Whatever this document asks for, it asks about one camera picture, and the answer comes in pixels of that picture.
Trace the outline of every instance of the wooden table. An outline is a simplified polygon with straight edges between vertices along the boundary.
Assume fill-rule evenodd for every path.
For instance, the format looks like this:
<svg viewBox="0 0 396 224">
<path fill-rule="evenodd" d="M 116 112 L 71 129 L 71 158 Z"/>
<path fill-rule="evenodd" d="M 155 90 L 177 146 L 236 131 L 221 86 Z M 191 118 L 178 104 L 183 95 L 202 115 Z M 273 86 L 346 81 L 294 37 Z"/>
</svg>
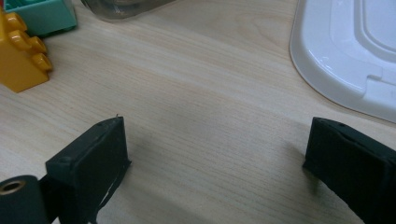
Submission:
<svg viewBox="0 0 396 224">
<path fill-rule="evenodd" d="M 314 91 L 290 60 L 297 0 L 176 0 L 46 38 L 50 81 L 0 87 L 0 179 L 124 116 L 134 162 L 100 223 L 362 223 L 302 169 L 313 117 L 396 148 L 396 124 Z"/>
</svg>

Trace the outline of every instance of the white plastic container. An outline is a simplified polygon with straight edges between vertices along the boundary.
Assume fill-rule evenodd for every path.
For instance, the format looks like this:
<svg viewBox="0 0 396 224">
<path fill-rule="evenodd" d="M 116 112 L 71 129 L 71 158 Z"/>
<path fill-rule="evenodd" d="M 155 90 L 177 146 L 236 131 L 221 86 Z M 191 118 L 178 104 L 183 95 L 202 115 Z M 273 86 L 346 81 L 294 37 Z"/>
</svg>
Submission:
<svg viewBox="0 0 396 224">
<path fill-rule="evenodd" d="M 290 54 L 325 97 L 396 122 L 395 0 L 300 0 Z"/>
</svg>

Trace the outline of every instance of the yellow duplo brick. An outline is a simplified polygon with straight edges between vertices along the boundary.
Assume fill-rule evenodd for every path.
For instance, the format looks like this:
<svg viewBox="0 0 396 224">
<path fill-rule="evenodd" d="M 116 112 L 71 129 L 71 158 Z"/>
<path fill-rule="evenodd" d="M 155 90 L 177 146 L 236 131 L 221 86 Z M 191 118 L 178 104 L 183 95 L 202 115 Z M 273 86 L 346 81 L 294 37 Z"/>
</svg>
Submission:
<svg viewBox="0 0 396 224">
<path fill-rule="evenodd" d="M 15 92 L 49 80 L 52 69 L 44 43 L 25 33 L 27 27 L 16 13 L 0 8 L 0 83 Z"/>
</svg>

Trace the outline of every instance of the green toy block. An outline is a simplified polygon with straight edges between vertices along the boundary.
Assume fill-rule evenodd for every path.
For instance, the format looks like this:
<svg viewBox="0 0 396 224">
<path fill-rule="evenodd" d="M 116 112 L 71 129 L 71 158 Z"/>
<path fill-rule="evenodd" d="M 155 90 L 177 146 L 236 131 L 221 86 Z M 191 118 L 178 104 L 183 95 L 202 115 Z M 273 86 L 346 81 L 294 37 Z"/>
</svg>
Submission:
<svg viewBox="0 0 396 224">
<path fill-rule="evenodd" d="M 6 12 L 16 12 L 25 21 L 28 35 L 46 36 L 73 29 L 76 14 L 70 0 L 5 0 Z"/>
</svg>

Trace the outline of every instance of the spool hole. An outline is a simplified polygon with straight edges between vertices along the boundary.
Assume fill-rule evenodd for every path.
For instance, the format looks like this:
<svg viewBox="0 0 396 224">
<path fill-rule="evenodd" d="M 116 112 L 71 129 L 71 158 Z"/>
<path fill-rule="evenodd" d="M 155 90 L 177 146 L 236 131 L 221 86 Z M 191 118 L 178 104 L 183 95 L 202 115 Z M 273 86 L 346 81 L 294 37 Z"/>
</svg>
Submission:
<svg viewBox="0 0 396 224">
<path fill-rule="evenodd" d="M 14 193 L 20 190 L 21 188 L 23 188 L 25 184 L 26 182 L 23 180 L 14 180 L 9 183 L 6 183 L 5 185 L 0 187 L 0 195 L 7 195 Z"/>
</svg>

